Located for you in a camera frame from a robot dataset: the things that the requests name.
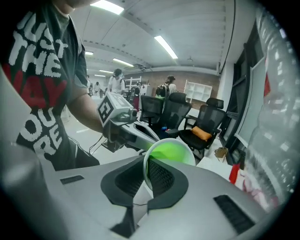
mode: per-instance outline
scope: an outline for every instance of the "black t-shirt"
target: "black t-shirt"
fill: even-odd
[[[1,65],[31,107],[17,143],[50,160],[56,170],[72,168],[75,152],[60,115],[72,85],[87,88],[85,50],[73,23],[45,3],[26,12],[12,35]]]

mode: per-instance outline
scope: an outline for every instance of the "brick wall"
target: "brick wall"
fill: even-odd
[[[129,74],[126,75],[126,79],[128,78],[139,78],[142,76],[143,81],[149,81],[150,86],[153,87],[152,95],[155,96],[155,91],[157,86],[165,83],[168,75],[174,75],[176,80],[176,88],[179,92],[184,91],[184,87],[186,84],[186,80],[192,83],[201,83],[208,86],[212,86],[211,97],[216,98],[219,88],[219,77],[210,74],[204,73],[195,73],[195,72],[184,72],[184,71],[163,71],[163,72],[145,72],[138,74]],[[195,109],[199,109],[200,106],[204,104],[202,101],[192,100],[192,107]]]

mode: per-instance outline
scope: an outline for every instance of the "orange cushion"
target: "orange cushion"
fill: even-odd
[[[192,133],[206,142],[212,137],[211,134],[204,132],[201,128],[197,126],[192,128]]]

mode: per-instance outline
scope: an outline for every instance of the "black mesh chair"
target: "black mesh chair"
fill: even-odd
[[[191,104],[186,102],[185,93],[172,93],[165,101],[165,108],[158,123],[151,125],[151,128],[160,139],[177,137],[178,127],[191,110],[191,107]],[[163,131],[162,127],[166,127],[170,129],[170,131]]]
[[[224,101],[216,98],[209,98],[206,101],[207,105],[202,105],[200,107],[198,118],[193,125],[193,127],[198,126],[203,131],[210,133],[212,137],[206,142],[201,140],[199,137],[194,135],[191,130],[186,130],[186,124],[184,126],[184,130],[179,131],[179,137],[184,141],[192,150],[202,151],[202,155],[204,154],[204,149],[209,149],[215,140],[220,130],[218,126],[225,119],[226,112],[222,109],[224,107]]]
[[[158,123],[163,112],[164,101],[159,98],[141,95],[141,105],[140,121],[147,122],[149,126]]]

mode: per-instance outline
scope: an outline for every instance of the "white shirt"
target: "white shirt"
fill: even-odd
[[[99,84],[99,85],[95,84],[95,85],[94,85],[94,90],[95,90],[96,92],[99,92],[99,91],[100,91],[100,84]]]
[[[114,93],[121,94],[125,90],[125,81],[121,79],[116,80],[114,77],[111,77],[108,83],[108,90],[110,89]]]
[[[89,80],[89,79],[87,79],[87,81],[88,81],[88,85],[87,85],[87,86],[88,86],[88,87],[87,87],[87,92],[88,92],[88,93],[90,93],[90,80]]]
[[[169,85],[169,94],[171,95],[171,93],[174,93],[174,92],[177,92],[176,85],[171,83]]]

